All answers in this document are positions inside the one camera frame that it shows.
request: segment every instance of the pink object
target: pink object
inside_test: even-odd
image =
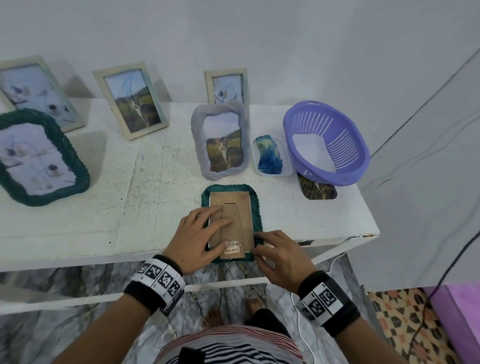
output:
[[[434,287],[424,288],[430,295]],[[480,358],[480,282],[441,286],[431,303],[464,364]]]

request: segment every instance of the wristband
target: wristband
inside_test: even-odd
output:
[[[296,309],[313,326],[322,326],[335,337],[360,317],[355,304],[323,271],[312,273],[299,287]]]
[[[171,259],[156,255],[142,264],[124,292],[147,307],[152,314],[160,308],[168,316],[183,295],[184,288],[180,267]]]

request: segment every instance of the blue sponge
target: blue sponge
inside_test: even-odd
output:
[[[259,136],[255,141],[260,152],[258,169],[267,174],[282,173],[283,161],[272,137],[269,135]]]

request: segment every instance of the striped shirt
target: striped shirt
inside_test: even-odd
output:
[[[224,325],[173,340],[163,347],[154,364],[179,363],[183,347],[205,354],[204,362],[195,363],[304,363],[298,347],[285,335],[252,326]]]

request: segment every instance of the white wall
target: white wall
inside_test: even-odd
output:
[[[348,254],[368,291],[436,285],[480,230],[480,53],[372,158],[380,237]],[[445,282],[480,280],[480,240]]]
[[[146,61],[163,100],[206,102],[204,70],[247,67],[251,103],[317,99],[372,153],[480,46],[478,0],[16,0],[0,59],[41,54],[68,94]]]

